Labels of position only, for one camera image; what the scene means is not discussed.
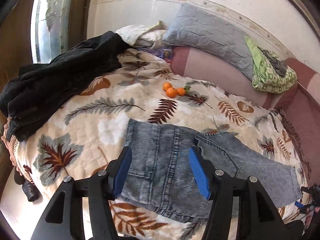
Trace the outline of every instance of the gray jeans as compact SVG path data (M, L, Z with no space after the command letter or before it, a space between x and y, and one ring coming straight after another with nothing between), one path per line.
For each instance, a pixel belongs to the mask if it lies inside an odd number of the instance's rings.
M212 201L199 193L189 165L188 151L194 145L230 176L256 176L276 207L301 198L294 167L263 157L231 133L202 134L130 119L124 146L132 150L132 163L118 199L182 223L206 220Z

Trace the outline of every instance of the black shoe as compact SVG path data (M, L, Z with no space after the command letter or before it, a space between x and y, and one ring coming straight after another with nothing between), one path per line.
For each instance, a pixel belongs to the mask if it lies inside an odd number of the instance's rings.
M14 168L14 176L13 176L14 182L18 185L22 185L24 181L26 180L23 176L20 175L20 173Z
M35 185L26 179L22 185L22 190L26 194L28 201L33 202L39 198L39 190Z

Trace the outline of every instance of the metal bolt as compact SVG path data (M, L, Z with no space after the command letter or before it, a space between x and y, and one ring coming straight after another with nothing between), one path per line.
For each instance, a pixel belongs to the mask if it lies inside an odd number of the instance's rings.
M223 170L216 170L214 172L217 176L222 176L224 174Z
M68 182L68 181L70 181L71 179L72 179L72 177L69 176L69 175L66 175L66 176L63 177L63 181L64 181L64 182Z
M106 175L107 174L107 171L106 170L100 170L100 171L98 171L98 175L99 176L104 176L104 175Z
M251 182L257 182L257 181L258 181L258 179L257 179L255 176L250 176L250 177L249 177L249 180L250 180Z

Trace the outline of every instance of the beige blanket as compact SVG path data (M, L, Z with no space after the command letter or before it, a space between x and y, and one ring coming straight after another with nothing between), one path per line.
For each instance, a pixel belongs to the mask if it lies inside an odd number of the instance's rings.
M267 158L296 168L306 180L294 146L275 111L254 106L214 84L174 75L162 59L129 49L119 55L123 68L97 77L80 95L65 103L14 155L23 174L50 198L65 175L90 177L121 152L130 118L172 123L203 131L227 130ZM167 98L162 89L188 85L190 92ZM139 239L201 239L205 223L182 224L122 201L110 201L118 232ZM283 219L297 215L294 204L279 209ZM89 220L84 201L85 219ZM235 237L232 220L230 239Z

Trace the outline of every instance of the green and white patterned fabric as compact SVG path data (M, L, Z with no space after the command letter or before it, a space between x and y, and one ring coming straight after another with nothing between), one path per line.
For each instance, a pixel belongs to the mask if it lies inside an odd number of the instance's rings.
M245 37L253 57L252 86L259 91L281 94L289 90L297 81L296 72L288 67L284 77L280 77L265 55L249 37Z

